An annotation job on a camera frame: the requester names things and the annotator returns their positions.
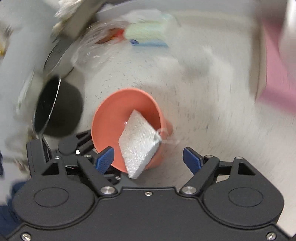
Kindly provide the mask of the blue patterned sponge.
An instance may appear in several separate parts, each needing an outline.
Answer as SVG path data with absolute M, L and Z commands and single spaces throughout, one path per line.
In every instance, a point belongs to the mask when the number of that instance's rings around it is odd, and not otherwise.
M 136 179 L 156 155 L 161 144 L 176 145 L 166 128 L 155 130 L 142 114 L 133 110 L 119 138 L 128 177 Z

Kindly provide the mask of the coral footed bowl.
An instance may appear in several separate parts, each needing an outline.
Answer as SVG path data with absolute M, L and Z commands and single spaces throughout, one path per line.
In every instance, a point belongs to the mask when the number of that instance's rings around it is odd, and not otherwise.
M 112 166 L 123 173 L 127 170 L 118 141 L 133 110 L 140 112 L 155 130 L 161 129 L 160 136 L 163 140 L 173 133 L 171 122 L 165 118 L 157 102 L 147 92 L 137 88 L 124 88 L 107 97 L 93 116 L 91 137 L 97 152 L 106 147 L 114 149 Z

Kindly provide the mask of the black rice cooker pot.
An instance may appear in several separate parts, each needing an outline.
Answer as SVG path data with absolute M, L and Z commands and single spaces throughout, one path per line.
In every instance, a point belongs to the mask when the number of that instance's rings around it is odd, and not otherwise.
M 76 129 L 83 111 L 80 91 L 52 76 L 43 87 L 33 115 L 33 130 L 37 135 L 61 138 Z

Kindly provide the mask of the pink box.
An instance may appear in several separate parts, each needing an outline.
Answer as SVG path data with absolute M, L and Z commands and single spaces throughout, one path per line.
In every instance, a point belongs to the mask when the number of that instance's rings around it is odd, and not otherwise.
M 278 49 L 280 30 L 278 23 L 262 22 L 256 100 L 295 113 L 295 84 L 288 79 Z

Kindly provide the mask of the steel steamer pot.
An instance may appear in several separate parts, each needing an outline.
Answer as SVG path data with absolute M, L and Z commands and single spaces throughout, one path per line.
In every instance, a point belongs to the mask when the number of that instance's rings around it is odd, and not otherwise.
M 45 61 L 43 74 L 45 79 L 54 75 L 65 78 L 74 68 L 71 59 L 77 50 L 78 43 L 62 39 L 50 52 Z

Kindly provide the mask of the clear plastic bag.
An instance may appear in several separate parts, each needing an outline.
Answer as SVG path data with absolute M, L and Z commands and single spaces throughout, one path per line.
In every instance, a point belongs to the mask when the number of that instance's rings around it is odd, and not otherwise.
M 73 66 L 85 74 L 99 70 L 126 45 L 124 32 L 128 25 L 123 19 L 93 23 L 72 56 Z

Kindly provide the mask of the tissue pack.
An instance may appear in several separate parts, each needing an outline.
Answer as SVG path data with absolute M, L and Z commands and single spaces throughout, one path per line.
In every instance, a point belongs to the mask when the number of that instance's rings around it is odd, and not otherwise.
M 128 22 L 123 35 L 133 46 L 168 47 L 180 27 L 174 16 L 157 9 L 132 10 L 122 19 Z

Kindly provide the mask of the white electric kettle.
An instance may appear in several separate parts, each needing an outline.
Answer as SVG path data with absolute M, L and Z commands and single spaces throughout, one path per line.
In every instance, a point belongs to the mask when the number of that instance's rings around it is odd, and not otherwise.
M 279 51 L 288 73 L 295 79 L 295 0 L 288 0 L 280 34 Z

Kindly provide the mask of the large steel tray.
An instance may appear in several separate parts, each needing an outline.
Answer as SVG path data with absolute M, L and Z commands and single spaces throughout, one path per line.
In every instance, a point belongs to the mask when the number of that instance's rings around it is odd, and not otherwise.
M 59 22 L 52 28 L 52 36 L 76 40 L 106 2 L 103 0 L 58 1 L 59 9 L 55 17 Z

